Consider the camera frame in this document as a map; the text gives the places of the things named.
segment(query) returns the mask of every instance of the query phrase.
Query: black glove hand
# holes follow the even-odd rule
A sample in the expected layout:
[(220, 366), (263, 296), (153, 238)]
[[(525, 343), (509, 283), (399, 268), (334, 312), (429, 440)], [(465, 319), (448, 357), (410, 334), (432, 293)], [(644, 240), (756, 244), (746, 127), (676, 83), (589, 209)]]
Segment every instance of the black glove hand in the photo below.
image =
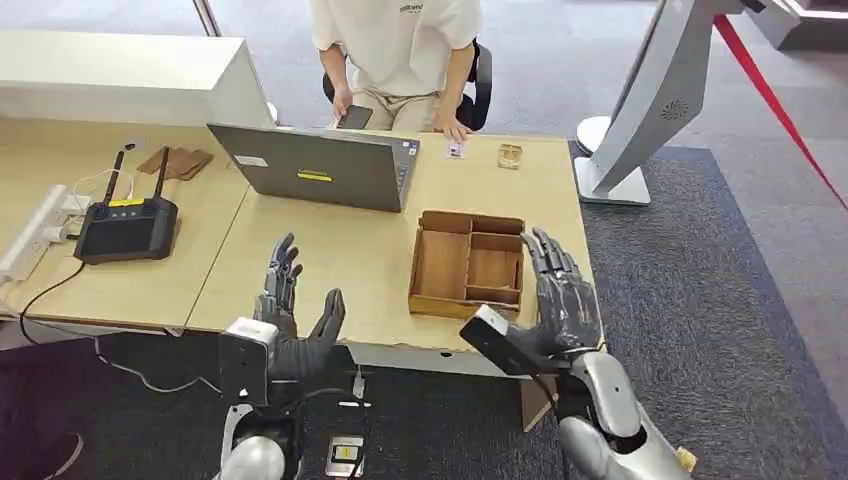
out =
[(342, 291), (334, 288), (327, 292), (324, 313), (308, 337), (297, 338), (280, 331), (269, 377), (272, 380), (305, 380), (320, 373), (339, 338), (344, 317)]
[(274, 363), (268, 376), (272, 380), (306, 380), (323, 368), (330, 350), (339, 338), (345, 305), (341, 290), (327, 292), (324, 313), (307, 338), (297, 337), (294, 318), (295, 286), (303, 267), (295, 265), (299, 250), (289, 233), (271, 253), (265, 277), (265, 291), (256, 299), (254, 318), (275, 325), (279, 331)]
[(538, 323), (522, 335), (542, 355), (594, 349), (603, 336), (595, 289), (559, 242), (544, 230), (523, 233), (536, 272)]

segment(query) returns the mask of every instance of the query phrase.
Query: khaki pants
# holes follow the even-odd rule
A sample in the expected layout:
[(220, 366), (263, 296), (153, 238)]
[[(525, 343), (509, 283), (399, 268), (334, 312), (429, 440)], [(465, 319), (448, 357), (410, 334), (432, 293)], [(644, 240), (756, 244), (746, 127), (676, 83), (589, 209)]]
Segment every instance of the khaki pants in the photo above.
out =
[(374, 111), (366, 130), (430, 132), (439, 108), (439, 94), (393, 97), (367, 88), (357, 89), (353, 92), (353, 104)]

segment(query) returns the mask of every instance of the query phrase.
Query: light wood desk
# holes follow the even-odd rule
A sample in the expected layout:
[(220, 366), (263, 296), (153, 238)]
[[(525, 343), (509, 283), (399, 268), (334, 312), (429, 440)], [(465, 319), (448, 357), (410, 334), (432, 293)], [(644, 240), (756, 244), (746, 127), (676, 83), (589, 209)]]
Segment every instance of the light wood desk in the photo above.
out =
[[(568, 145), (559, 139), (475, 135), (465, 159), (445, 158), (440, 134), (422, 140), (405, 211), (383, 213), (267, 197), (248, 189), (206, 286), (190, 329), (220, 331), (250, 315), (275, 241), (288, 232), (300, 248), (297, 287), (301, 335), (320, 317), (330, 288), (344, 293), (347, 317), (340, 341), (358, 364), (500, 376), (502, 372), (460, 336), (462, 320), (410, 315), (407, 288), (417, 221), (422, 210), (455, 210), (518, 217), (559, 240), (591, 281), (589, 252)], [(523, 147), (520, 170), (497, 166), (502, 143)], [(524, 262), (518, 323), (536, 318), (536, 281)], [(544, 397), (522, 389), (525, 425), (538, 418)]]
[[(418, 217), (426, 209), (519, 217), (557, 238), (591, 280), (580, 207), (565, 141), (475, 135), (466, 158), (444, 158), (440, 134), (420, 134), (422, 147), (402, 214), (367, 211), (257, 195), (206, 129), (79, 122), (0, 120), (0, 245), (17, 234), (47, 187), (72, 185), (111, 166), (130, 139), (143, 139), (125, 170), (136, 196), (152, 191), (153, 177), (135, 166), (160, 145), (203, 148), (216, 159), (194, 180), (169, 181), (165, 196), (180, 208), (175, 248), (161, 261), (89, 266), (72, 282), (40, 300), (30, 315), (77, 323), (217, 332), (250, 316), (271, 248), (293, 232), (304, 265), (296, 316), (307, 334), (321, 315), (328, 289), (340, 287), (347, 303), (341, 341), (357, 363), (441, 372), (501, 376), (459, 337), (461, 320), (412, 316), (407, 288)], [(524, 149), (520, 170), (497, 167), (502, 143)], [(72, 245), (50, 248), (32, 277), (0, 290), (20, 309), (36, 293), (74, 271)], [(524, 262), (518, 323), (535, 321), (535, 279)], [(524, 425), (543, 412), (544, 397), (522, 385)]]
[[(18, 235), (53, 184), (70, 188), (82, 177), (111, 168), (124, 144), (123, 171), (135, 178), (135, 197), (153, 192), (155, 177), (135, 167), (163, 144), (202, 148), (215, 155), (190, 182), (168, 180), (163, 195), (179, 207), (172, 255), (159, 261), (89, 265), (74, 280), (44, 296), (29, 310), (34, 318), (133, 328), (182, 328), (226, 237), (247, 182), (206, 128), (149, 125), (0, 120), (0, 249)], [(78, 193), (109, 176), (81, 184)], [(128, 193), (119, 180), (116, 198)], [(6, 285), (0, 299), (20, 311), (37, 293), (72, 273), (79, 261), (73, 242), (51, 246), (30, 278)]]

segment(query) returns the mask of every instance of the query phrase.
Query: logo text on shirt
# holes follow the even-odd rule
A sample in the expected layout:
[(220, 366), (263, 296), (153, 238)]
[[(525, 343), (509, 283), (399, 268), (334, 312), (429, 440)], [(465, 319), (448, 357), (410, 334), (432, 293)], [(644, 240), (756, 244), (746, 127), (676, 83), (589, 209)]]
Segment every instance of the logo text on shirt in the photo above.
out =
[(422, 8), (424, 8), (423, 3), (404, 5), (400, 7), (400, 13), (421, 13)]

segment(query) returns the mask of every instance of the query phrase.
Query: cable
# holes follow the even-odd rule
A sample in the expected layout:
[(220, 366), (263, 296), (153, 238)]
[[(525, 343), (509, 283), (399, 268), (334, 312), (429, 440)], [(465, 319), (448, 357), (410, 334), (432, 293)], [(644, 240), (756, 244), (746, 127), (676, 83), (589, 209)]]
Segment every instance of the cable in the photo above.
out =
[(356, 462), (353, 464), (353, 470), (351, 470), (350, 476), (347, 477), (348, 480), (354, 480), (356, 478), (356, 471), (359, 470), (359, 467), (362, 466), (362, 461), (365, 459), (365, 446), (368, 445), (368, 435), (371, 433), (371, 422), (368, 421), (368, 407), (366, 407), (366, 403), (363, 399), (357, 397), (351, 392), (342, 390), (341, 388), (321, 388), (303, 395), (294, 402), (284, 406), (281, 410), (294, 410), (307, 401), (321, 395), (341, 395), (347, 400), (358, 403), (359, 407), (362, 408), (362, 454), (356, 457)]
[[(87, 182), (89, 180), (94, 180), (95, 178), (102, 177), (103, 175), (106, 175), (107, 173), (112, 173), (112, 172), (117, 172), (118, 175), (123, 175), (130, 180), (130, 193), (129, 193), (129, 195), (127, 195), (127, 200), (132, 198), (133, 192), (135, 191), (135, 179), (132, 177), (132, 175), (128, 174), (127, 172), (123, 172), (121, 170), (116, 170), (114, 168), (107, 168), (106, 170), (103, 170), (102, 172), (100, 172), (98, 174), (90, 175), (88, 177), (83, 177), (83, 178), (77, 180), (77, 182), (74, 184), (73, 188), (71, 189), (71, 195), (73, 196), (74, 202), (76, 202), (77, 207), (79, 208), (80, 212), (84, 211), (85, 209), (83, 208), (82, 204), (80, 203), (79, 198), (77, 198), (77, 187), (79, 186), (79, 184), (83, 183), (83, 182)], [(91, 193), (94, 192), (94, 190), (96, 190), (96, 189), (92, 189), (88, 193), (91, 194)], [(79, 215), (73, 221), (73, 223), (81, 223), (83, 217), (84, 217), (84, 215)]]
[(33, 298), (32, 298), (32, 300), (30, 300), (30, 301), (29, 301), (29, 303), (27, 303), (27, 304), (26, 304), (26, 306), (24, 307), (24, 309), (23, 309), (23, 310), (21, 310), (21, 315), (20, 315), (20, 317), (18, 318), (18, 326), (19, 326), (19, 327), (20, 327), (20, 329), (21, 329), (21, 335), (23, 335), (23, 336), (24, 336), (24, 338), (26, 338), (26, 339), (27, 339), (27, 341), (29, 341), (29, 343), (31, 343), (31, 344), (33, 344), (33, 345), (41, 345), (40, 343), (36, 342), (36, 341), (35, 341), (35, 339), (33, 339), (31, 336), (29, 336), (29, 333), (26, 331), (26, 323), (24, 323), (24, 319), (26, 318), (26, 312), (27, 312), (27, 311), (29, 311), (29, 307), (31, 307), (31, 306), (32, 306), (32, 304), (34, 304), (35, 302), (37, 302), (37, 301), (38, 301), (41, 297), (43, 297), (44, 295), (47, 295), (48, 293), (52, 292), (54, 289), (56, 289), (56, 288), (58, 288), (58, 287), (61, 287), (62, 285), (64, 285), (64, 284), (68, 283), (71, 279), (73, 279), (74, 277), (76, 277), (77, 275), (79, 275), (80, 273), (82, 273), (82, 270), (83, 270), (84, 268), (85, 268), (85, 263), (80, 262), (80, 266), (79, 266), (79, 268), (78, 268), (78, 269), (77, 269), (74, 273), (72, 273), (72, 274), (68, 275), (68, 276), (67, 276), (64, 280), (62, 280), (61, 282), (54, 284), (53, 286), (51, 286), (51, 287), (50, 287), (50, 288), (48, 288), (47, 290), (44, 290), (44, 291), (42, 291), (41, 293), (39, 293), (38, 295), (36, 295), (35, 297), (33, 297)]
[[(536, 385), (542, 389), (542, 392), (545, 393), (545, 397), (548, 399), (548, 403), (551, 406), (551, 413), (554, 415), (554, 418), (556, 418), (556, 401), (554, 400), (554, 395), (550, 390), (548, 390), (548, 386), (545, 385), (545, 382), (543, 382), (541, 378), (539, 378), (538, 374), (531, 373), (530, 378), (532, 378), (533, 381), (536, 382)], [(563, 478), (568, 478), (568, 460), (565, 458), (565, 450), (560, 449), (560, 454), (562, 455), (562, 476)]]
[(156, 387), (156, 386), (152, 385), (147, 380), (147, 377), (145, 377), (143, 373), (136, 371), (136, 370), (133, 370), (132, 368), (125, 367), (123, 365), (112, 362), (109, 359), (107, 359), (105, 356), (103, 356), (103, 354), (100, 352), (100, 337), (98, 337), (96, 335), (87, 335), (85, 333), (79, 333), (79, 332), (74, 332), (74, 331), (71, 331), (71, 330), (66, 330), (64, 328), (60, 328), (60, 327), (57, 327), (55, 325), (49, 325), (49, 324), (46, 324), (46, 323), (41, 323), (37, 320), (32, 320), (32, 319), (26, 318), (27, 311), (29, 310), (29, 308), (35, 302), (37, 302), (41, 297), (43, 297), (47, 293), (51, 292), (53, 289), (58, 288), (61, 285), (64, 285), (65, 283), (69, 282), (72, 278), (79, 275), (83, 271), (83, 269), (85, 268), (85, 265), (86, 265), (85, 263), (80, 263), (79, 268), (74, 273), (72, 273), (71, 275), (66, 277), (61, 282), (59, 282), (59, 283), (51, 286), (47, 290), (44, 290), (43, 292), (39, 293), (38, 295), (33, 297), (33, 299), (29, 301), (29, 303), (26, 304), (24, 309), (21, 311), (20, 316), (18, 317), (18, 324), (19, 324), (20, 329), (21, 329), (21, 334), (24, 336), (24, 338), (27, 339), (27, 341), (29, 341), (33, 345), (43, 345), (42, 343), (39, 343), (34, 338), (32, 338), (32, 336), (30, 336), (29, 332), (27, 332), (26, 322), (32, 322), (32, 323), (34, 323), (38, 326), (57, 330), (57, 331), (60, 331), (60, 332), (63, 332), (63, 333), (69, 334), (69, 335), (75, 335), (75, 336), (83, 337), (83, 338), (90, 338), (92, 341), (94, 341), (94, 353), (95, 353), (95, 355), (97, 355), (97, 358), (100, 359), (101, 362), (105, 363), (106, 365), (109, 365), (110, 367), (115, 367), (118, 370), (123, 370), (124, 372), (129, 372), (129, 373), (132, 373), (132, 374), (138, 376), (141, 379), (141, 382), (144, 384), (144, 386), (147, 387), (148, 389), (154, 391), (154, 392), (157, 392), (157, 393), (175, 393), (175, 392), (185, 390), (186, 388), (188, 388), (188, 387), (194, 385), (195, 383), (197, 383), (198, 381), (200, 381), (200, 382), (205, 383), (206, 386), (208, 386), (210, 389), (212, 389), (218, 395), (223, 394), (221, 392), (221, 389), (219, 389), (214, 384), (212, 384), (212, 382), (210, 382), (209, 380), (207, 380), (207, 379), (205, 379), (201, 376), (198, 376), (194, 380), (186, 383), (185, 385), (180, 385), (179, 387), (174, 387), (174, 388), (159, 388), (159, 387)]

